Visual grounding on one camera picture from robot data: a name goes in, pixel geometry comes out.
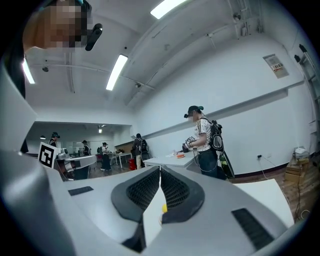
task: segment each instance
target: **red object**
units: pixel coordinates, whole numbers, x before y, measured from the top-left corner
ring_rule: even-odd
[[[135,165],[135,160],[133,158],[129,159],[129,169],[131,171],[134,171],[137,169],[136,165]]]

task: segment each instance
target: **wall sign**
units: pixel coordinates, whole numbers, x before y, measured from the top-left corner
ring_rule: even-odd
[[[278,57],[275,54],[268,55],[263,57],[265,62],[269,65],[269,67],[272,69],[275,76],[279,78],[284,78],[289,75],[284,65],[280,62]]]

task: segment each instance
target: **floor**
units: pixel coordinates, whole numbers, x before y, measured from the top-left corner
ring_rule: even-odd
[[[320,161],[319,159],[312,159],[309,163],[309,170],[306,173],[305,179],[303,183],[299,184],[300,189],[300,200],[299,200],[299,193],[298,193],[298,186],[296,183],[292,181],[285,180],[285,172],[286,169],[280,169],[276,171],[272,171],[266,173],[265,176],[268,179],[275,179],[278,183],[279,187],[282,189],[284,194],[286,195],[289,206],[291,209],[291,213],[293,219],[296,221],[301,219],[301,213],[304,210],[310,211],[315,204],[316,200],[319,198],[320,193],[320,172],[317,167],[312,165],[314,160]],[[123,169],[120,168],[120,165],[113,164],[111,165],[111,173],[107,173],[106,171],[101,171],[100,168],[102,166],[101,162],[97,162],[95,165],[91,167],[91,171],[89,174],[89,178],[99,178],[105,177],[109,175],[116,175],[121,173],[129,172],[129,164],[123,161],[122,166]],[[250,182],[259,182],[264,181],[266,178],[263,174],[255,175],[251,177],[244,177],[244,178],[234,178],[230,179],[230,182],[233,184],[238,183],[250,183]],[[298,202],[300,201],[300,207],[297,210]],[[304,212],[302,217],[307,217],[308,212]]]
[[[105,177],[105,176],[110,176],[110,175],[116,175],[116,174],[122,174],[129,172],[129,164],[126,163],[126,161],[122,162],[122,169],[120,167],[120,164],[112,164],[111,165],[111,173],[108,173],[107,171],[102,171],[100,170],[102,167],[102,162],[97,162],[93,165],[90,166],[90,173],[89,173],[89,179],[93,178],[100,178],[100,177]]]

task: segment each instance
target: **ceiling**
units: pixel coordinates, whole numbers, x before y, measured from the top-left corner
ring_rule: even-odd
[[[63,133],[65,131],[77,132],[77,133],[91,133],[98,134],[98,126],[103,124],[93,124],[93,123],[59,123],[59,122],[35,122],[31,129],[30,134],[33,134],[35,131],[49,131],[50,133],[56,131],[58,133]],[[118,124],[105,124],[102,127],[103,134],[112,134],[118,131],[122,131],[127,125],[118,125]]]
[[[244,16],[251,33],[258,27],[257,0],[189,0],[158,20],[150,11],[161,2],[89,0],[93,23],[103,25],[100,39],[92,51],[31,49],[26,56],[36,84],[27,84],[27,100],[32,101],[28,95],[35,93],[45,97],[59,91],[134,107],[159,90],[161,82],[184,63],[241,38]],[[245,3],[247,10],[240,12]],[[233,19],[236,12],[242,16],[240,21]],[[119,54],[128,56],[128,62],[113,91],[107,91]],[[49,72],[43,72],[45,66]]]

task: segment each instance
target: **office room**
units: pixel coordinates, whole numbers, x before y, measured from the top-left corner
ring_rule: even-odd
[[[40,255],[297,250],[319,204],[320,62],[289,9],[30,4],[1,57],[12,237]]]

